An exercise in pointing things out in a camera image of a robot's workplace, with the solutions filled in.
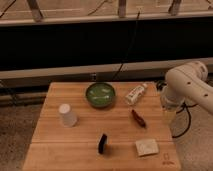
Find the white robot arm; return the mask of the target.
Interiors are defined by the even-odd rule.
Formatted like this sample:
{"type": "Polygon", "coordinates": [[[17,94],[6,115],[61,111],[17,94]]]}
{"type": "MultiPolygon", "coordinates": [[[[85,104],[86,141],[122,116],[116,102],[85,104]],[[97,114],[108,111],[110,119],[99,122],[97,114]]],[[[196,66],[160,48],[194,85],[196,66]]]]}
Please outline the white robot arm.
{"type": "Polygon", "coordinates": [[[169,69],[166,85],[160,93],[166,124],[174,119],[177,108],[189,99],[213,115],[213,87],[206,83],[208,69],[200,61],[189,62],[169,69]]]}

